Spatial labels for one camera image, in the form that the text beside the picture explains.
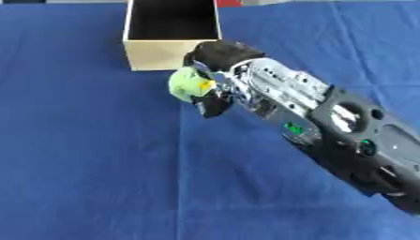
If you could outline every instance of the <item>wooden box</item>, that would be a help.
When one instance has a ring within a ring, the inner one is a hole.
[[[132,70],[174,70],[203,41],[221,39],[216,0],[129,0],[123,41]]]

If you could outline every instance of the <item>green light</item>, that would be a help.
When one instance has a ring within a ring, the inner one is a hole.
[[[284,125],[285,128],[287,128],[289,131],[291,131],[292,133],[296,134],[296,135],[300,135],[304,132],[304,130],[302,129],[302,127],[296,125],[295,123],[289,122],[286,123]]]

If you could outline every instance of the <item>blue tablecloth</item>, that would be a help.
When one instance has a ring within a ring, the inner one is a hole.
[[[171,72],[130,72],[123,5],[0,7],[1,240],[415,240],[233,108],[202,119]],[[420,3],[223,8],[244,41],[420,129]]]

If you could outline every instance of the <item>blue fabric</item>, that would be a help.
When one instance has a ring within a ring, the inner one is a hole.
[[[210,120],[130,72],[123,5],[0,7],[1,240],[415,240],[240,108]],[[420,3],[223,8],[226,39],[420,116]]]

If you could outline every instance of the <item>robotic arm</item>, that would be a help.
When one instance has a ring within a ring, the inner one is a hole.
[[[364,195],[420,215],[420,136],[381,106],[238,42],[199,44],[184,65],[171,93],[204,117],[240,104]]]

